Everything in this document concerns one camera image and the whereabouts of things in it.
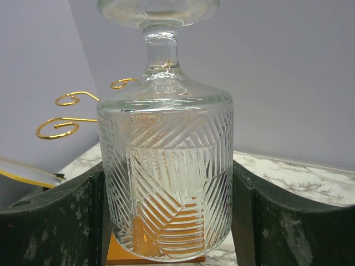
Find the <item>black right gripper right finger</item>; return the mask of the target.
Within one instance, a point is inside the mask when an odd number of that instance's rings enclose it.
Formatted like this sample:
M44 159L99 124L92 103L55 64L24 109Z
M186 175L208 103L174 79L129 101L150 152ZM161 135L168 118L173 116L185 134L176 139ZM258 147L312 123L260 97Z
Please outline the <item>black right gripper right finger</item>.
M307 199L233 162L238 265L354 265L354 206Z

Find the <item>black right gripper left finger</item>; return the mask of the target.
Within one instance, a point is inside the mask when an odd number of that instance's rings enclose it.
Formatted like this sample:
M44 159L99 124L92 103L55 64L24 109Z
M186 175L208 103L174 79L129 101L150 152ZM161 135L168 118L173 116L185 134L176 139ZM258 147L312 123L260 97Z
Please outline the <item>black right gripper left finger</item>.
M1 265L105 265L111 222L103 165L1 210Z

